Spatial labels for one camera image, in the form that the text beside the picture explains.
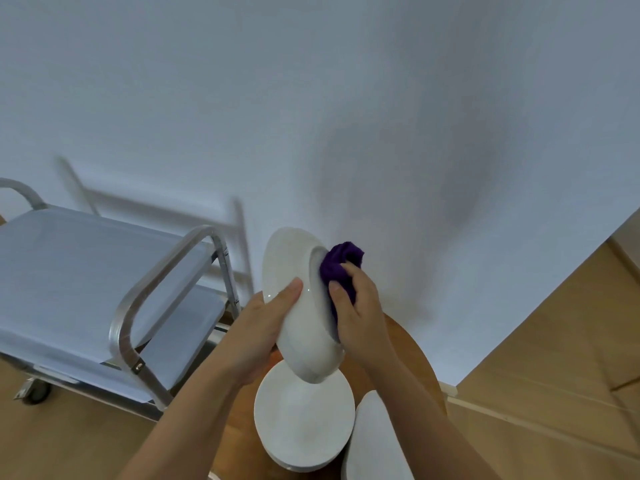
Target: person's left arm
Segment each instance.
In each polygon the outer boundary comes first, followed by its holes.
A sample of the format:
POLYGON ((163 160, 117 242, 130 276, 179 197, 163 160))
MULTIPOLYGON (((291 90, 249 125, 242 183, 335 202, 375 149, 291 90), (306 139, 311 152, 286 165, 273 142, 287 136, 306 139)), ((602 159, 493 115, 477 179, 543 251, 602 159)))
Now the person's left arm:
POLYGON ((260 375, 284 317, 301 292, 302 281, 296 278, 266 305, 262 293, 249 301, 182 387, 120 480, 207 478, 240 387, 260 375))

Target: purple cloth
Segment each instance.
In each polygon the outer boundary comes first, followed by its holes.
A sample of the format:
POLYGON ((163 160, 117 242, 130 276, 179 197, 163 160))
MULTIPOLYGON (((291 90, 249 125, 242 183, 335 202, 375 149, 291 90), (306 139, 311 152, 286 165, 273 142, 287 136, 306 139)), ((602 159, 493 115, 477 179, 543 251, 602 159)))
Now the purple cloth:
MULTIPOLYGON (((352 242, 343 242, 337 246, 332 247, 324 257, 322 263, 320 263, 320 279, 325 286, 329 286, 330 281, 337 281, 347 291, 351 302, 356 302, 356 290, 353 287, 351 277, 347 274, 346 270, 340 266, 340 263, 349 261, 358 267, 362 266, 362 257, 364 251, 357 247, 352 242)), ((338 313, 335 311, 335 306, 331 298, 331 313, 333 318, 338 320, 338 313)))

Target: person's right hand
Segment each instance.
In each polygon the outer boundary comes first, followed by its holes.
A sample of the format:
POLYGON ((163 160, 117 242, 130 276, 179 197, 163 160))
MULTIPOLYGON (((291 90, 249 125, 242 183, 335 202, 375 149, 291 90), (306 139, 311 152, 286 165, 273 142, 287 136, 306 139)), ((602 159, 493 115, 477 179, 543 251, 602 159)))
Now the person's right hand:
POLYGON ((340 283, 329 282, 329 294, 338 313, 338 336, 348 354, 367 372, 394 357, 378 289, 363 270, 348 262, 342 265, 356 289, 356 303, 351 304, 340 283))

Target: cart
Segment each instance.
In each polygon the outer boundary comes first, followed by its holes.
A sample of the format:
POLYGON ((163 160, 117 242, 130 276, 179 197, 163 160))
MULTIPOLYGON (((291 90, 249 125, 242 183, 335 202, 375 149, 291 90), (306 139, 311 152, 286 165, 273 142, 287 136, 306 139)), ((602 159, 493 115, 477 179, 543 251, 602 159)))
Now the cart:
POLYGON ((222 236, 49 205, 7 178, 0 188, 32 208, 0 226, 0 358, 29 376, 16 398, 40 403, 55 385, 158 420, 213 350, 225 310, 238 316, 222 236), (215 261, 226 300, 196 284, 215 261))

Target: black wheel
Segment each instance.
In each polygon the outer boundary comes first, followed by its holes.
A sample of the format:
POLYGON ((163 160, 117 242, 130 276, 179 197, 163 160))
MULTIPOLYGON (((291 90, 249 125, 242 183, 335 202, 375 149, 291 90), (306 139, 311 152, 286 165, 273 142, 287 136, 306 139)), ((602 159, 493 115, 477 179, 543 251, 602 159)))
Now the black wheel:
POLYGON ((36 379, 31 386, 29 393, 22 398, 22 403, 27 406, 40 404, 51 394, 51 384, 36 379))

